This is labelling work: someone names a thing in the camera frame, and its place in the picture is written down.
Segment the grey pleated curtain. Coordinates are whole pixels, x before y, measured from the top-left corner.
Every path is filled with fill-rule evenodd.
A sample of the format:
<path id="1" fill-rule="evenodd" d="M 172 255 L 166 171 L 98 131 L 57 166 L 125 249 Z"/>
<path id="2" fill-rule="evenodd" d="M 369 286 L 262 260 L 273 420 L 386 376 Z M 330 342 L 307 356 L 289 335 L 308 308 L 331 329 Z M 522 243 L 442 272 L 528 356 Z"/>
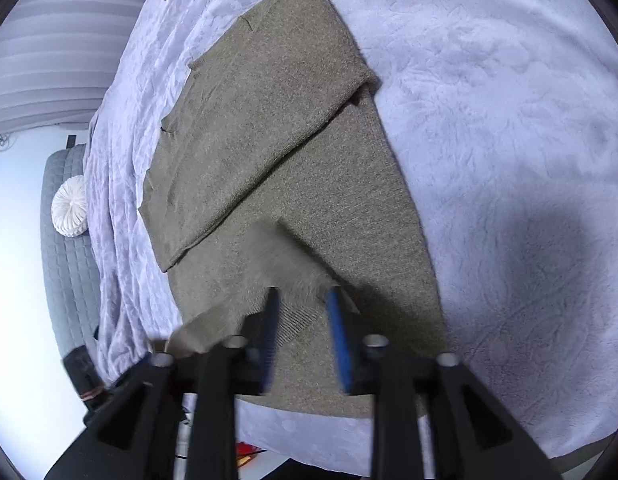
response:
<path id="1" fill-rule="evenodd" d="M 85 125 L 146 0 L 18 0 L 0 26 L 0 136 Z"/>

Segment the white round ruffled pillow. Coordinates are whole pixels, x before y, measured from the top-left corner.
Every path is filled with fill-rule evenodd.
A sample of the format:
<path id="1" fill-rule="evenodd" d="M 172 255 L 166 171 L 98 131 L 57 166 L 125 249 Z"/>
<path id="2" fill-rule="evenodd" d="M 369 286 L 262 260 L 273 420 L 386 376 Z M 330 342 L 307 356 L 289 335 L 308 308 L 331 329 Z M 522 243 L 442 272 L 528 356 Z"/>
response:
<path id="1" fill-rule="evenodd" d="M 59 234 L 73 238 L 88 229 L 85 178 L 70 177 L 56 191 L 51 203 L 52 226 Z"/>

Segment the lavender plush bed blanket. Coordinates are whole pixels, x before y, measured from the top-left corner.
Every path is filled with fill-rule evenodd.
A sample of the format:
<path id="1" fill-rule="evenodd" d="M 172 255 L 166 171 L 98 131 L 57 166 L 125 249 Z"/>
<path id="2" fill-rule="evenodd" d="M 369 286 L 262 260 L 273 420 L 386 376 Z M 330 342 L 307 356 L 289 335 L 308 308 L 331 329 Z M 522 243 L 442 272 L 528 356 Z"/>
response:
<path id="1" fill-rule="evenodd" d="M 146 0 L 91 122 L 96 363 L 180 321 L 138 209 L 189 65 L 260 0 Z M 586 0 L 332 0 L 381 80 L 449 339 L 558 457 L 618 428 L 618 47 Z"/>

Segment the olive green knit sweater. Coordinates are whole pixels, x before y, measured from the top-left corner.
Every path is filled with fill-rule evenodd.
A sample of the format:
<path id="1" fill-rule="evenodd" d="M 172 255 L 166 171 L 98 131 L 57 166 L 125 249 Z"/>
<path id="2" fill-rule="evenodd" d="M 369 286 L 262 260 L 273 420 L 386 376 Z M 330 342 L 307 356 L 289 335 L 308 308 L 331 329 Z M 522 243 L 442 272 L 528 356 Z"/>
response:
<path id="1" fill-rule="evenodd" d="M 262 0 L 192 66 L 161 123 L 140 214 L 204 352 L 281 295 L 268 408 L 367 418 L 336 378 L 325 297 L 432 356 L 445 326 L 420 217 L 373 100 L 376 78 L 330 0 Z"/>

